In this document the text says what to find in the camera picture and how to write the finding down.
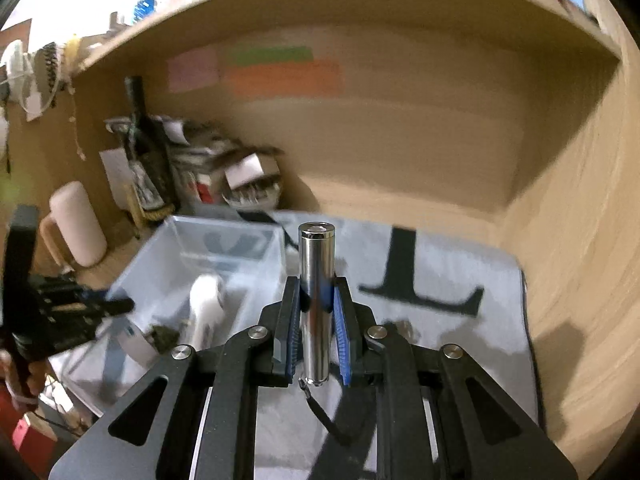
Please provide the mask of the round black watch dial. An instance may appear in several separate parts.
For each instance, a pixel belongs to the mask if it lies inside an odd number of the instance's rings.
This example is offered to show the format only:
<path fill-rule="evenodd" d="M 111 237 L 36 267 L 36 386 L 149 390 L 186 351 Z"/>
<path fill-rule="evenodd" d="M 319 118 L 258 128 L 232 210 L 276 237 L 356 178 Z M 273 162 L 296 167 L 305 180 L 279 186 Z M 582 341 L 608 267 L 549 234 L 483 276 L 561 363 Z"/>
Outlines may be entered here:
<path fill-rule="evenodd" d="M 164 354 L 178 344 L 180 332 L 168 326 L 152 325 L 148 333 L 148 339 L 158 354 Z"/>

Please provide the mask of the clear plastic storage bin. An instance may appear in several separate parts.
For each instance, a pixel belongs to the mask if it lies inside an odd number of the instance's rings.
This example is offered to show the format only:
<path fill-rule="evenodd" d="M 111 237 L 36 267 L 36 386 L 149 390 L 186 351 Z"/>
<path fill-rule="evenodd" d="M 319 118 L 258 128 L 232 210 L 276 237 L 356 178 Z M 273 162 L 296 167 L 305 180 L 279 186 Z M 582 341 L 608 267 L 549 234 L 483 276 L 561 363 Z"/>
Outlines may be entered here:
<path fill-rule="evenodd" d="M 58 380 L 102 415 L 160 358 L 145 341 L 167 328 L 201 350 L 256 323 L 281 295 L 283 229 L 277 224 L 172 217 L 113 283 L 134 310 L 109 318 L 93 342 L 55 356 Z"/>

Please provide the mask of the white handheld massager device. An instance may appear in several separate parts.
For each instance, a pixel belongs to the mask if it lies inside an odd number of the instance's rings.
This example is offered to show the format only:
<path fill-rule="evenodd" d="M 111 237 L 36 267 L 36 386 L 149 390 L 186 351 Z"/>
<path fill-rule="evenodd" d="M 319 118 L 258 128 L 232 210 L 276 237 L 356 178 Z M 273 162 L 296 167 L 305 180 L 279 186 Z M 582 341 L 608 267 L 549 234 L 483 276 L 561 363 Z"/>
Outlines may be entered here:
<path fill-rule="evenodd" d="M 216 327 L 224 320 L 223 284 L 218 274 L 201 274 L 191 286 L 190 315 L 183 342 L 196 351 L 210 347 Z"/>

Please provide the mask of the silver metal cylinder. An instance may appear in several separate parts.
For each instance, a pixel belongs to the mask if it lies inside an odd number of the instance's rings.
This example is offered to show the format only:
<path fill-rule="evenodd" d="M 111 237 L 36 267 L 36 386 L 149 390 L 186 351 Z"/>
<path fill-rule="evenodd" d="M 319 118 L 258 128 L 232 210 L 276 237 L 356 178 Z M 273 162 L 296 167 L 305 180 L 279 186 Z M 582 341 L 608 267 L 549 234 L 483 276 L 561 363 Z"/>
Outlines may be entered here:
<path fill-rule="evenodd" d="M 335 228 L 329 222 L 306 222 L 298 228 L 299 309 L 304 381 L 320 386 L 328 380 L 335 276 Z"/>

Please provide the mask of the pink insulated mug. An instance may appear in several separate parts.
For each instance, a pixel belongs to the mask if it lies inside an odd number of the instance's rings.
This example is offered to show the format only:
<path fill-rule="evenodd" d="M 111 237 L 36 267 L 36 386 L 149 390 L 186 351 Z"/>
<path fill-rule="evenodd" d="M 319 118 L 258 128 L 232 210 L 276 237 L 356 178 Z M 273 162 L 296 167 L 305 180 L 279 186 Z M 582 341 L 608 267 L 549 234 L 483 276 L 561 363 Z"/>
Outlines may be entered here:
<path fill-rule="evenodd" d="M 39 233 L 53 261 L 65 271 L 72 266 L 56 244 L 53 231 L 58 230 L 78 266 L 91 268 L 99 263 L 107 252 L 107 240 L 82 183 L 72 181 L 58 188 L 49 207 Z"/>

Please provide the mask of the grey mat with black letters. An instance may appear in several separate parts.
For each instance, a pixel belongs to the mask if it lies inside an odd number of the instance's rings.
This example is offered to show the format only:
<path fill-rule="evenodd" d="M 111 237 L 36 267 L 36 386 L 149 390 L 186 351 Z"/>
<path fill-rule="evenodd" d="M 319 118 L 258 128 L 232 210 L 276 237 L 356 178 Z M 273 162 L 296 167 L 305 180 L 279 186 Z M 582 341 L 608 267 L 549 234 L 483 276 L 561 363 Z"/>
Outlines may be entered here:
<path fill-rule="evenodd" d="M 212 208 L 199 219 L 277 224 L 285 241 L 285 279 L 298 271 L 297 229 L 306 214 L 235 214 Z M 528 340 L 523 273 L 501 250 L 384 224 L 336 219 L 335 269 L 352 298 L 408 341 L 437 349 L 458 344 L 529 417 L 538 387 Z M 364 405 L 332 375 L 317 400 L 341 427 L 355 425 L 352 450 L 336 445 L 296 387 L 258 396 L 255 474 L 259 479 L 356 479 L 373 474 L 374 429 Z"/>

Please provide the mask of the white handwritten note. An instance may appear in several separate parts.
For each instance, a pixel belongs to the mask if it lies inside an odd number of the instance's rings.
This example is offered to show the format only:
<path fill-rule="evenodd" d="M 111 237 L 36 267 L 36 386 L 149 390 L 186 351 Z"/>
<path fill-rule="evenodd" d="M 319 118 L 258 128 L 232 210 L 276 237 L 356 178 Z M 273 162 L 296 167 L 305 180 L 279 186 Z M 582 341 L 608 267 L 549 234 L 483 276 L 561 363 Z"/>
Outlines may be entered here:
<path fill-rule="evenodd" d="M 120 210 L 128 210 L 127 188 L 131 174 L 125 150 L 113 148 L 100 151 L 100 159 L 116 206 Z"/>

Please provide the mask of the dark wine bottle elephant label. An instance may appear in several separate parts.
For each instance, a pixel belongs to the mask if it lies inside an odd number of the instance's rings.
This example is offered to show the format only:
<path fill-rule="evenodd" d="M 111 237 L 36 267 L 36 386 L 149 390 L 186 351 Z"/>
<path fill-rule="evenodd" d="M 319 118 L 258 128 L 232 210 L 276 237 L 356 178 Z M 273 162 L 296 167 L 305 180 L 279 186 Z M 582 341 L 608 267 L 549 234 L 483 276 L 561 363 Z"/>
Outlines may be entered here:
<path fill-rule="evenodd" d="M 148 114 L 140 76 L 125 79 L 131 122 L 125 152 L 143 218 L 162 222 L 179 206 L 165 144 L 164 130 Z"/>

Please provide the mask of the stack of books and papers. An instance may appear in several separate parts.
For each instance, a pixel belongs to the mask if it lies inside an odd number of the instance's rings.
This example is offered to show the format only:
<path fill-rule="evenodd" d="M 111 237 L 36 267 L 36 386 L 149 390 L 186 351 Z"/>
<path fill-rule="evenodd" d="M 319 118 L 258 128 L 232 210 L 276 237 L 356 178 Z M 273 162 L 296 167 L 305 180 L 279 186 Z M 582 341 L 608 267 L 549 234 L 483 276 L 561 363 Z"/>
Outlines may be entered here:
<path fill-rule="evenodd" d="M 213 124 L 198 124 L 188 120 L 185 122 L 169 116 L 151 118 L 164 130 L 170 169 L 179 199 L 176 210 L 183 197 L 198 198 L 198 187 L 215 182 L 227 162 L 242 152 L 238 141 L 224 136 Z M 120 137 L 123 149 L 130 122 L 131 116 L 108 118 L 104 122 L 108 132 Z M 134 192 L 132 175 L 130 185 Z M 134 197 L 140 208 L 136 192 Z"/>

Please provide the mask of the white bowl of stones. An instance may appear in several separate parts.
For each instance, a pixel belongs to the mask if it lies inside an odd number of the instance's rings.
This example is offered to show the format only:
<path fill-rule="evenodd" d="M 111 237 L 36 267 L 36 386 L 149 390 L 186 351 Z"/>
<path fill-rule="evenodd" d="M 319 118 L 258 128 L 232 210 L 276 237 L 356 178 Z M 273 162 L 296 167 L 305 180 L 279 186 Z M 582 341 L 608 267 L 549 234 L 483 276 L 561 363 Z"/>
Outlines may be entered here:
<path fill-rule="evenodd" d="M 276 209 L 280 202 L 281 187 L 278 182 L 271 184 L 247 184 L 225 192 L 222 198 L 226 204 L 242 211 L 268 211 Z"/>

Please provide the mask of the white card box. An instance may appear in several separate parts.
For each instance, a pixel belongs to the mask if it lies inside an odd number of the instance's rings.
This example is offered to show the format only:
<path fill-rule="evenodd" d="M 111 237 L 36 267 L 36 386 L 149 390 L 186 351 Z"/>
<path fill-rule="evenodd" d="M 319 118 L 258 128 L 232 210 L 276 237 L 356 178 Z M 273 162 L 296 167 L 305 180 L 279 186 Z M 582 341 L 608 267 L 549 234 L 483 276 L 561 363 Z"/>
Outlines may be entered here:
<path fill-rule="evenodd" d="M 224 170 L 230 190 L 279 174 L 280 168 L 273 156 L 256 153 L 244 157 Z"/>

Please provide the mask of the pink paper note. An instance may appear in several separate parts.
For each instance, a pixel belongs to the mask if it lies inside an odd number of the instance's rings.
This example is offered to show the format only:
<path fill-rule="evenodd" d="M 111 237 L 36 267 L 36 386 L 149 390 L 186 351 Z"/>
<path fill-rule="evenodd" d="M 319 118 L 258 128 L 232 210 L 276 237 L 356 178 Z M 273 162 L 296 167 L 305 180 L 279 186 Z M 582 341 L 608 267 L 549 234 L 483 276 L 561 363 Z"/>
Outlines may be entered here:
<path fill-rule="evenodd" d="M 213 86 L 219 81 L 218 58 L 213 46 L 180 53 L 166 61 L 170 93 L 183 93 Z"/>

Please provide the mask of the orange paper note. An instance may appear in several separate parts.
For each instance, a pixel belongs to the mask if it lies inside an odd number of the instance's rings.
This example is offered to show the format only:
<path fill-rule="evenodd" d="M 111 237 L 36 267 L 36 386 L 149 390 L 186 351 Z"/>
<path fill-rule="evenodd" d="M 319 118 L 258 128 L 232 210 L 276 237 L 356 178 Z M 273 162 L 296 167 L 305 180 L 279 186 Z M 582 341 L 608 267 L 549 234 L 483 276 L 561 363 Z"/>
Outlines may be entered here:
<path fill-rule="evenodd" d="M 326 60 L 233 67 L 224 73 L 224 81 L 246 100 L 330 98 L 343 91 L 341 66 Z"/>

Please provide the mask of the green paper note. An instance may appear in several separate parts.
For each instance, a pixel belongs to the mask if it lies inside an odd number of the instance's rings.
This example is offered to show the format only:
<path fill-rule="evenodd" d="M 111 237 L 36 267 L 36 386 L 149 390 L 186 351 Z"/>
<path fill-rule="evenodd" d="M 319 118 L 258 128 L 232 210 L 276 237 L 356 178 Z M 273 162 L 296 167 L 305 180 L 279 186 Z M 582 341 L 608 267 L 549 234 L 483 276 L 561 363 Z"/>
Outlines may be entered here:
<path fill-rule="evenodd" d="M 305 63 L 314 59 L 308 47 L 246 47 L 229 50 L 226 62 L 245 67 L 262 64 Z"/>

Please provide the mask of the wooden shelf board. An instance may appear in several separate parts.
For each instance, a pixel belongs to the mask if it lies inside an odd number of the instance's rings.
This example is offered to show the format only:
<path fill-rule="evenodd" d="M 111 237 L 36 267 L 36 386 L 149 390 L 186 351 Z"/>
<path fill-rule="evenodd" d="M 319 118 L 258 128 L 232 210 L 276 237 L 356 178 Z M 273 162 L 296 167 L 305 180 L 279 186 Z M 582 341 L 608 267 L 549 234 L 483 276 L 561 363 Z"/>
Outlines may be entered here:
<path fill-rule="evenodd" d="M 327 24 L 443 30 L 515 50 L 620 57 L 610 36 L 558 0 L 200 0 L 126 29 L 74 73 L 162 60 L 260 30 Z"/>

